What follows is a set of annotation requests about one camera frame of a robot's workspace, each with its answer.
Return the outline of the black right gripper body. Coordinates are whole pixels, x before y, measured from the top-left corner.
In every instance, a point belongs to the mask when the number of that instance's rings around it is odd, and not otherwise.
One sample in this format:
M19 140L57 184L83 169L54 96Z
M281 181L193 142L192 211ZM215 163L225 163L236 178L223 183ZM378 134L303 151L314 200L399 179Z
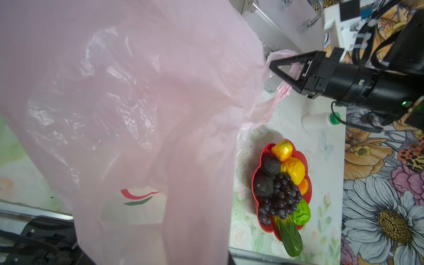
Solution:
M306 59L299 77L302 95L391 116L406 114L424 95L424 81L419 77L346 64L339 61L340 55L336 51L326 57L317 51Z

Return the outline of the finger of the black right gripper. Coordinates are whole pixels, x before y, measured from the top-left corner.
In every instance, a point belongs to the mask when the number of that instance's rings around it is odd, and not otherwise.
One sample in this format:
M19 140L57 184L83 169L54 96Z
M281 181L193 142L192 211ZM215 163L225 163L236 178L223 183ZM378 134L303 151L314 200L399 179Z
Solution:
M315 53L276 59L270 62L269 69L292 87L297 93L302 93L314 66Z

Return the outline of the yellow orange mango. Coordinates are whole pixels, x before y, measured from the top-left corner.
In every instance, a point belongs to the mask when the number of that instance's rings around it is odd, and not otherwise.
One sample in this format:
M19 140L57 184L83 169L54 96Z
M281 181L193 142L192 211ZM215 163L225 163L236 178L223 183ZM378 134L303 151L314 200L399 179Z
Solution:
M280 162L284 162L291 158L293 146L289 141L282 140L271 148L271 152Z

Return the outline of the pink plastic bag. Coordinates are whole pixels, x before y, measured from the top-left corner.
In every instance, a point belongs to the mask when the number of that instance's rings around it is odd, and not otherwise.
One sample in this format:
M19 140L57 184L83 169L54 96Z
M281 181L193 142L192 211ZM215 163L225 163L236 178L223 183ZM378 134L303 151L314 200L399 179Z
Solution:
M229 1L2 1L1 115L98 265L225 265L271 73ZM131 253L111 233L151 239Z

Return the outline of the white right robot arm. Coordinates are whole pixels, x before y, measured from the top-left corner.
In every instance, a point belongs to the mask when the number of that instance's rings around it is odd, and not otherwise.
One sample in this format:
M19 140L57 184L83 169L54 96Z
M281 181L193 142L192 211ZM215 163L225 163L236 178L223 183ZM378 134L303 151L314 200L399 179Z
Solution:
M333 99L333 105L357 106L379 118L365 127L339 122L368 132L405 117L405 124L424 128L424 11L418 10L406 27L382 42L371 56L372 67L340 61L343 48L330 56L313 51L270 62L270 70L297 93Z

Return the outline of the white plastic bottle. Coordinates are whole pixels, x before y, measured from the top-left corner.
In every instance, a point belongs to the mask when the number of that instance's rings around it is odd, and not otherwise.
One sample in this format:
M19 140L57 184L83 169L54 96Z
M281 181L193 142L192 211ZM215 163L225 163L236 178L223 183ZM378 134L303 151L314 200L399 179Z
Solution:
M318 130L341 124L339 119L341 117L338 112L326 112L303 116L301 124L305 130Z

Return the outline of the red flower-shaped plate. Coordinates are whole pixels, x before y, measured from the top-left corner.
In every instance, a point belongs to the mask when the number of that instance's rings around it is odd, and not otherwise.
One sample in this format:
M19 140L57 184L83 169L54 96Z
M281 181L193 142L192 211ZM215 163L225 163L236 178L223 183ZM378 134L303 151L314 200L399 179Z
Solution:
M312 184L303 153L284 139L266 145L251 181L258 222L263 231L283 242L283 233L297 234L310 219Z

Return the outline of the yellow bell pepper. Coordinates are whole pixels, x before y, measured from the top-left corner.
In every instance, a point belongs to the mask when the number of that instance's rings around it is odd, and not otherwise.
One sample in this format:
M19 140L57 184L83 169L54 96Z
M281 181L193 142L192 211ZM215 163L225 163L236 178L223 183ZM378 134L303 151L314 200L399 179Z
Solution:
M281 173L290 175L294 184L299 185L306 175L304 164L297 158L291 157L281 165Z

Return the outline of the dark avocado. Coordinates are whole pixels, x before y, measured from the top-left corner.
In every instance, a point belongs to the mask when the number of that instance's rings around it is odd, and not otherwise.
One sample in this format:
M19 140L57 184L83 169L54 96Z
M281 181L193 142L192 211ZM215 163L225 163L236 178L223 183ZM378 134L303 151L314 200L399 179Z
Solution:
M274 177L280 174L281 162L278 158L271 155L264 155L261 158L261 166L259 171L270 177Z
M257 175L254 179L254 193L259 197L270 197L274 193L273 180L265 175Z

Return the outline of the orange fruit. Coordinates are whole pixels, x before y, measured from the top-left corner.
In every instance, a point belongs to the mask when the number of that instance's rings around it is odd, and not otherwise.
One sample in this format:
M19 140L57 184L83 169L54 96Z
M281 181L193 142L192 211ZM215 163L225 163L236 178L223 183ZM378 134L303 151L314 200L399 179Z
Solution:
M299 190L302 195L305 195L309 189L309 182L306 178L304 178L301 183L298 185Z

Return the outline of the dark purple grape bunch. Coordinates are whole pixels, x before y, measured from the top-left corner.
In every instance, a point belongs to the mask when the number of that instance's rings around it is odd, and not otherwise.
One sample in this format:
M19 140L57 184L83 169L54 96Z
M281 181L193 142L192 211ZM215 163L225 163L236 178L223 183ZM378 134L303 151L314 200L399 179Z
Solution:
M274 193L270 197L256 196L258 219L263 225L271 224L273 216L286 219L296 211L297 204L303 199L298 185L294 184L289 174L281 173L270 178L274 183Z

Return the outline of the green lime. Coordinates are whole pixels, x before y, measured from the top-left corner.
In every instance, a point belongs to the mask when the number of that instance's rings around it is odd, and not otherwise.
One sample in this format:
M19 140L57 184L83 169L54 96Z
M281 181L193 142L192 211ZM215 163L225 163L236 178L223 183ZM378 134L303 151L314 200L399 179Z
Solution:
M297 209L292 214L291 218L297 226L306 225L309 222L311 218L310 208L304 199L297 204Z

